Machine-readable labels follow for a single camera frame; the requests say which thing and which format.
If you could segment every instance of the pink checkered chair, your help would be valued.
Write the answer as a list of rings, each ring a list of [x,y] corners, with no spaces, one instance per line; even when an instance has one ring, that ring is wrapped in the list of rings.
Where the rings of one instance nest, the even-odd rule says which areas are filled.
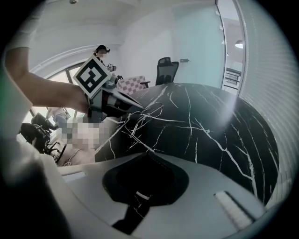
[[[148,88],[148,83],[145,81],[145,76],[130,77],[123,80],[119,80],[117,83],[117,90],[127,95],[131,95],[137,91]]]

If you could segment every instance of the door handle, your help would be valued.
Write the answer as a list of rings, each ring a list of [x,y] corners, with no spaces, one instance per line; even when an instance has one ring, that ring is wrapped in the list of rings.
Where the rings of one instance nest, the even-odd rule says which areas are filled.
[[[189,59],[180,59],[179,60],[181,63],[187,63],[187,62],[189,62],[190,60]]]

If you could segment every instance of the black marble table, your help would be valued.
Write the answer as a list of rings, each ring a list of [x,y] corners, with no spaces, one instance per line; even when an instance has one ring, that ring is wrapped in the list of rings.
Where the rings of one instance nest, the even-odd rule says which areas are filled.
[[[134,137],[140,115],[115,123],[96,150],[96,162],[147,150],[172,155],[219,170],[266,205],[277,181],[278,149],[266,121],[251,105],[199,84],[164,84],[132,97],[156,119],[147,117]]]

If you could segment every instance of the mesh chair back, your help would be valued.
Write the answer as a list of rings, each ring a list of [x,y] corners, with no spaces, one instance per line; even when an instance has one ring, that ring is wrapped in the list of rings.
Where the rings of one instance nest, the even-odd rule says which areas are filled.
[[[171,62],[170,57],[158,61],[156,85],[171,83],[178,71],[178,62]]]

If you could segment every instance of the robotic arm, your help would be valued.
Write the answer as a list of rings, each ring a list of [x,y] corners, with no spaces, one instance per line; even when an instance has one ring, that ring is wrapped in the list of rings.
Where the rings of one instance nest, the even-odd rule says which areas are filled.
[[[101,122],[106,117],[121,117],[127,113],[142,112],[144,107],[130,96],[118,92],[118,77],[95,57],[91,56],[74,76],[85,92],[89,103],[88,118]]]

